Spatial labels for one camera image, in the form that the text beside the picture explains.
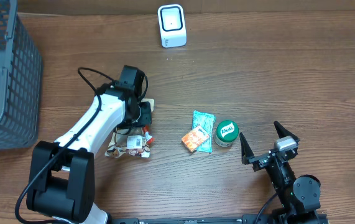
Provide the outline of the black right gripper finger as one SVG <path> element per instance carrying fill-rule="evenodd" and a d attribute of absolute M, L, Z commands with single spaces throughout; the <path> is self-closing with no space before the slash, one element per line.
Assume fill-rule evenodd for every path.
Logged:
<path fill-rule="evenodd" d="M 274 121 L 274 126 L 275 126 L 275 129 L 277 131 L 279 138 L 284 138 L 284 137 L 290 136 L 296 142 L 300 141 L 300 139 L 296 135 L 291 133 L 289 130 L 285 129 L 278 121 Z"/>
<path fill-rule="evenodd" d="M 241 160 L 243 164 L 251 164 L 253 158 L 254 158 L 254 153 L 252 149 L 250 148 L 246 138 L 244 137 L 243 133 L 239 133 L 239 138 L 240 138 L 240 143 L 241 143 Z"/>

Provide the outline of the green lid jar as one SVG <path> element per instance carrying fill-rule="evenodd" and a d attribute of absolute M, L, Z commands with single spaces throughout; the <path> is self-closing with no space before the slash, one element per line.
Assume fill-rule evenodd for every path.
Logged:
<path fill-rule="evenodd" d="M 229 147 L 238 137 L 238 125 L 232 120 L 223 120 L 216 128 L 214 141 L 221 147 Z"/>

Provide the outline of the orange small box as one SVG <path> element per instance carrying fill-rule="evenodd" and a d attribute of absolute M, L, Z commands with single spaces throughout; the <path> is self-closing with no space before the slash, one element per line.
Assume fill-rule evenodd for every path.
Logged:
<path fill-rule="evenodd" d="M 201 146 L 210 135 L 200 125 L 193 128 L 184 137 L 181 138 L 184 146 L 190 151 L 194 152 L 199 146 Z"/>

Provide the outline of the teal wipes packet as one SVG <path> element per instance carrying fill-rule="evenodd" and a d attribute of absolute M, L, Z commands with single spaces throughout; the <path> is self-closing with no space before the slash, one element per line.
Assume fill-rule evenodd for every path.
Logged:
<path fill-rule="evenodd" d="M 215 116 L 209 113 L 203 113 L 197 110 L 193 111 L 192 128 L 201 126 L 208 134 L 209 138 L 200 146 L 197 147 L 197 151 L 212 153 L 212 131 L 215 122 Z"/>

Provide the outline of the brown snack pouch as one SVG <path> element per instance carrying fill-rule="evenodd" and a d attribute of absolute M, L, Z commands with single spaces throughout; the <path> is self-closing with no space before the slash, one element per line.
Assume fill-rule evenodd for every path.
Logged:
<path fill-rule="evenodd" d="M 150 103 L 151 112 L 153 112 L 154 100 L 144 98 L 144 101 Z M 123 155 L 149 158 L 150 145 L 147 144 L 142 128 L 120 128 L 117 126 L 112 129 L 111 140 L 104 155 L 113 158 Z"/>

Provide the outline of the red stick sachet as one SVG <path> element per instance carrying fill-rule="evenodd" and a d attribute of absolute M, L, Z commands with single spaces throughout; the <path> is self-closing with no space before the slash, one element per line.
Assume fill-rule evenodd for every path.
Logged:
<path fill-rule="evenodd" d="M 144 132 L 144 135 L 145 135 L 145 138 L 147 140 L 147 144 L 148 145 L 151 145 L 154 141 L 154 137 L 150 134 L 149 132 L 149 126 L 148 125 L 145 125 L 143 128 L 142 128 L 143 132 Z"/>

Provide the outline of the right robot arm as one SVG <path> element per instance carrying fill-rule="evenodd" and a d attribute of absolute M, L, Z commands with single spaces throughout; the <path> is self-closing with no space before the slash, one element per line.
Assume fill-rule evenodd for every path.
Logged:
<path fill-rule="evenodd" d="M 241 160 L 252 165 L 255 172 L 266 170 L 275 190 L 259 210 L 253 223 L 326 223 L 320 216 L 321 183 L 313 175 L 296 177 L 289 160 L 298 154 L 300 139 L 278 121 L 274 126 L 279 138 L 267 153 L 255 156 L 243 133 L 239 134 Z"/>

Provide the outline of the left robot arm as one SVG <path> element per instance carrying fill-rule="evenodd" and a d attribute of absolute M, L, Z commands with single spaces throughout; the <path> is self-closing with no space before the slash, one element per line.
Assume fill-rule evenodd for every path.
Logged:
<path fill-rule="evenodd" d="M 87 112 L 54 142 L 40 141 L 34 147 L 29 183 L 17 199 L 20 205 L 45 215 L 46 223 L 112 223 L 110 213 L 95 200 L 95 155 L 115 130 L 129 133 L 152 122 L 151 103 L 144 101 L 148 78 L 142 70 L 125 65 L 119 79 L 93 88 L 94 99 Z"/>

